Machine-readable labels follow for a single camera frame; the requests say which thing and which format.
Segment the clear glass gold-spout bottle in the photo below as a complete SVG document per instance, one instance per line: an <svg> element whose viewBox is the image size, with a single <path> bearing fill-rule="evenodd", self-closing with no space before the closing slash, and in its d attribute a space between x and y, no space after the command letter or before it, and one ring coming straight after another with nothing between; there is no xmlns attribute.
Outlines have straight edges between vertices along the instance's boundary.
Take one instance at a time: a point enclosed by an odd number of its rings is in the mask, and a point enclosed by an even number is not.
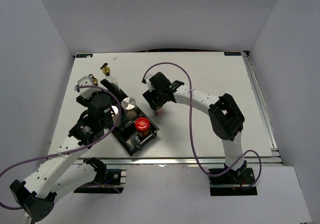
<svg viewBox="0 0 320 224"><path fill-rule="evenodd" d="M99 83L99 82L98 82L98 79L95 78L92 74L89 74L89 77L92 79L94 85L95 85L95 86L98 86L98 83Z"/></svg>

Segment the white-lid orange spice jar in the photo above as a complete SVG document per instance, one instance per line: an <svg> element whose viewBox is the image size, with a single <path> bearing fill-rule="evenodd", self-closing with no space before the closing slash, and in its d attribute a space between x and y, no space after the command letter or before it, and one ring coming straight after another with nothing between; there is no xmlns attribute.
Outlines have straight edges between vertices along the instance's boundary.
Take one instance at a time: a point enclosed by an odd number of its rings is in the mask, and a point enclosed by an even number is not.
<svg viewBox="0 0 320 224"><path fill-rule="evenodd" d="M160 115L162 115L164 113L164 109L162 107L160 107L160 108L158 108L156 110L153 110L152 113L155 116L160 116Z"/></svg>

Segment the tall silver-lid white shaker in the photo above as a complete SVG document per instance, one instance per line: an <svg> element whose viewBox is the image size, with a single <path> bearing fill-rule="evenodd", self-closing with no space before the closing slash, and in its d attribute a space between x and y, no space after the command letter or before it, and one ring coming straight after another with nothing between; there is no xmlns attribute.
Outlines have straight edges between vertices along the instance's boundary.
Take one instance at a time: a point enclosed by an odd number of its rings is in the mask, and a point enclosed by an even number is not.
<svg viewBox="0 0 320 224"><path fill-rule="evenodd" d="M137 113L137 103L133 97L126 97L121 101L121 107L125 112L126 118L130 121L134 119Z"/></svg>

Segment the red-lid brown jar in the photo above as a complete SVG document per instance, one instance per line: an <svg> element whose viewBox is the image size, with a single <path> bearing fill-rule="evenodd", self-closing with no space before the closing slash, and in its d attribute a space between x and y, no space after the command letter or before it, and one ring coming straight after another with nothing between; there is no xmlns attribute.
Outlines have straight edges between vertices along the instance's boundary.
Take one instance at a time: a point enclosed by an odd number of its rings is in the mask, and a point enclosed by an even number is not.
<svg viewBox="0 0 320 224"><path fill-rule="evenodd" d="M146 117L139 117L135 123L135 129L140 139L146 138L150 134L150 121Z"/></svg>

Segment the blue-label silver-lid shaker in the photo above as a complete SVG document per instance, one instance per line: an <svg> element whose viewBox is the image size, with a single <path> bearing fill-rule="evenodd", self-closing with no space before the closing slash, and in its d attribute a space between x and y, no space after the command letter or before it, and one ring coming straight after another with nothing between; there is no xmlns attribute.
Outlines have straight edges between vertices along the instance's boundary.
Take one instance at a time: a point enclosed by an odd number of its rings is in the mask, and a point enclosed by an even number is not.
<svg viewBox="0 0 320 224"><path fill-rule="evenodd" d="M116 128L120 128L121 127L121 121L120 120L118 121L119 109L115 105L112 105L111 107L112 107L112 111L110 113L111 113L111 117L112 117L112 120L113 120L113 125L115 125Z"/></svg>

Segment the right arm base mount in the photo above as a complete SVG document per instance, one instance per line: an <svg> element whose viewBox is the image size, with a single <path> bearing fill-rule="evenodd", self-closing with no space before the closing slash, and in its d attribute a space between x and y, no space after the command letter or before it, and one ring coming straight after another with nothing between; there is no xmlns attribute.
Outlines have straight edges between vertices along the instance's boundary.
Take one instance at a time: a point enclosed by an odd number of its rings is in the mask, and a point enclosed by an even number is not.
<svg viewBox="0 0 320 224"><path fill-rule="evenodd" d="M247 168L238 179L229 174L209 177L209 190L212 197L257 196L255 176L252 168Z"/></svg>

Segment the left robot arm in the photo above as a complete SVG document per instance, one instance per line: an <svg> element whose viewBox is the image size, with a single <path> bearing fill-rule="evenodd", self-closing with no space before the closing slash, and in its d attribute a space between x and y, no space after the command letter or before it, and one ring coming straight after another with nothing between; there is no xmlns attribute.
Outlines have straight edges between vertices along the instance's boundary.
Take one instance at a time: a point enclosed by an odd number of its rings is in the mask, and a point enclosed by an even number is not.
<svg viewBox="0 0 320 224"><path fill-rule="evenodd" d="M23 180L14 180L9 186L19 209L23 209L34 222L47 217L55 204L68 193L84 184L99 184L106 179L107 167L95 157L67 173L79 157L115 128L112 104L118 103L118 99L102 87L93 90L88 98L83 94L77 97L84 101L87 109L56 153L45 156L45 162L36 171Z"/></svg>

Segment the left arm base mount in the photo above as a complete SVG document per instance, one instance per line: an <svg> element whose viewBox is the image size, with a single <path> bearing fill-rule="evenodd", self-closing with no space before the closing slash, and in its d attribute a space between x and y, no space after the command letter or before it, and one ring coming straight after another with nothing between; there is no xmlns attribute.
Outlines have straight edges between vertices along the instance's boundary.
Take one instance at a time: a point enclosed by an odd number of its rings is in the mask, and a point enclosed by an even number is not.
<svg viewBox="0 0 320 224"><path fill-rule="evenodd" d="M123 192L127 177L126 169L108 167L96 158L86 160L83 164L93 167L95 177L74 190L75 194L121 194Z"/></svg>

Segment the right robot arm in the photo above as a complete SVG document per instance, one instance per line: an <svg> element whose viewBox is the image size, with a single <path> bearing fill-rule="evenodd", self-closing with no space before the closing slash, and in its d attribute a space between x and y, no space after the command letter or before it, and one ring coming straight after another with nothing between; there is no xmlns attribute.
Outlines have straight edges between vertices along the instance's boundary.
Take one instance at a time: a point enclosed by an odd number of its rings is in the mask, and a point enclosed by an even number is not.
<svg viewBox="0 0 320 224"><path fill-rule="evenodd" d="M247 168L242 149L245 117L230 94L215 96L187 88L182 81L170 82L162 72L146 74L142 83L148 87L143 97L153 111L162 108L168 102L173 102L187 105L208 115L213 132L222 141L225 155L226 171L219 177L226 178L233 184L243 179Z"/></svg>

